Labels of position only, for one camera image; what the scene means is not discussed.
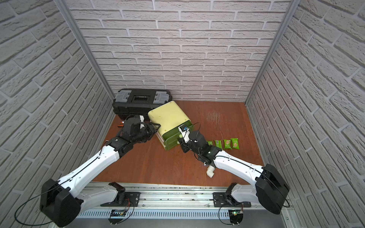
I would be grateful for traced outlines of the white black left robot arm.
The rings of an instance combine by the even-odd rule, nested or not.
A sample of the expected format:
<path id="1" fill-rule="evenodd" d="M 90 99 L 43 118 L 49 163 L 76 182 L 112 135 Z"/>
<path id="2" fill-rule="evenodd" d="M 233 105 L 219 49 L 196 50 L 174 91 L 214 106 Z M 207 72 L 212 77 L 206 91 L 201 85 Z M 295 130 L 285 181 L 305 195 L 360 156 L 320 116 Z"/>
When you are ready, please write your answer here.
<path id="1" fill-rule="evenodd" d="M 83 193 L 82 190 L 109 165 L 131 151 L 135 144 L 151 140 L 160 127 L 158 123 L 144 122 L 143 116 L 126 119 L 118 134 L 88 161 L 59 180 L 50 179 L 43 184 L 41 212 L 58 227 L 65 227 L 79 213 L 102 204 L 114 202 L 120 206 L 130 206 L 125 188 L 116 182 L 90 193 Z"/>

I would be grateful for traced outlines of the yellow-green drawer cabinet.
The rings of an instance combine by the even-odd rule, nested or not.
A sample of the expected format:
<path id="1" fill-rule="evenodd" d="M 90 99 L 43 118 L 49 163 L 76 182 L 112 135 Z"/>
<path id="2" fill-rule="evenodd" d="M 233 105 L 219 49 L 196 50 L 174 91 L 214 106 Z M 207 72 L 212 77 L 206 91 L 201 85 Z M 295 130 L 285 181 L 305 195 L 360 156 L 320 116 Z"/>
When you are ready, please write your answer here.
<path id="1" fill-rule="evenodd" d="M 159 124 L 157 137 L 163 148 L 168 151 L 180 144 L 179 139 L 184 136 L 181 131 L 193 129 L 190 118 L 175 101 L 168 102 L 148 112 L 150 121 Z"/>

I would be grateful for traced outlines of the white plastic pipe elbow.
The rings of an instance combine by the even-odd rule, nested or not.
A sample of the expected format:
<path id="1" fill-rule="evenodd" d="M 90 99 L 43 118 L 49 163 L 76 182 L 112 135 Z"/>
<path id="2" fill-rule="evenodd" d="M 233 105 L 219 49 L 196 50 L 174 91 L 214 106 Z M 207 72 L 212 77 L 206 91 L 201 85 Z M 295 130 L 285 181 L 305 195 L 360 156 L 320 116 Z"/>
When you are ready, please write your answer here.
<path id="1" fill-rule="evenodd" d="M 209 165 L 207 168 L 206 174 L 209 178 L 212 178 L 214 176 L 215 167 Z"/>

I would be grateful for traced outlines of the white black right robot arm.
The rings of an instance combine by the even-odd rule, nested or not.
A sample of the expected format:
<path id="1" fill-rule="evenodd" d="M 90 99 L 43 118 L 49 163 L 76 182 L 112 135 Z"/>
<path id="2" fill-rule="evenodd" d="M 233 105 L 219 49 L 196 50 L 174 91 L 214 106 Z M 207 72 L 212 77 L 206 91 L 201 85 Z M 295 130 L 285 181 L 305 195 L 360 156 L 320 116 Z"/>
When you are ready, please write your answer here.
<path id="1" fill-rule="evenodd" d="M 225 193 L 225 200 L 230 206 L 253 202 L 273 214 L 280 214 L 284 204 L 289 203 L 287 196 L 290 187 L 273 165 L 260 166 L 238 159 L 219 147 L 209 145 L 199 131 L 183 131 L 178 141 L 184 153 L 192 151 L 199 161 L 208 166 L 206 173 L 210 178 L 216 169 L 221 169 L 252 186 L 249 192 L 242 185 L 232 183 Z"/>

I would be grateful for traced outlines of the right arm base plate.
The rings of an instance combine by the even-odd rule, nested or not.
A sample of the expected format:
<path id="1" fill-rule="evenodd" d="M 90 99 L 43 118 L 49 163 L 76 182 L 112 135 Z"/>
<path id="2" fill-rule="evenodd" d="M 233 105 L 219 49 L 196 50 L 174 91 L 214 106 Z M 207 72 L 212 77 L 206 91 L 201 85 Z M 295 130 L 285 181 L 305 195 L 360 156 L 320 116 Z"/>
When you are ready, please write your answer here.
<path id="1" fill-rule="evenodd" d="M 214 192 L 213 193 L 213 203 L 214 206 L 219 208 L 223 207 L 241 207 L 250 208 L 252 204 L 248 201 L 238 202 L 231 195 L 224 192 Z"/>

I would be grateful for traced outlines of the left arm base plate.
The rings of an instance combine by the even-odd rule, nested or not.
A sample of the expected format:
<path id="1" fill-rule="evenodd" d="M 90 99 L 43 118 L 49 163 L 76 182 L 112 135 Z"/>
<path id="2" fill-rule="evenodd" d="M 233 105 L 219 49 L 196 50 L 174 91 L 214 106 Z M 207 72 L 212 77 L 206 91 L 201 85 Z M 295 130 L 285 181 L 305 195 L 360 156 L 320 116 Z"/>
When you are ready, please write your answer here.
<path id="1" fill-rule="evenodd" d="M 128 203 L 133 203 L 136 207 L 139 203 L 140 192 L 123 192 L 118 193 L 112 202 L 101 204 L 101 207 L 126 207 Z"/>

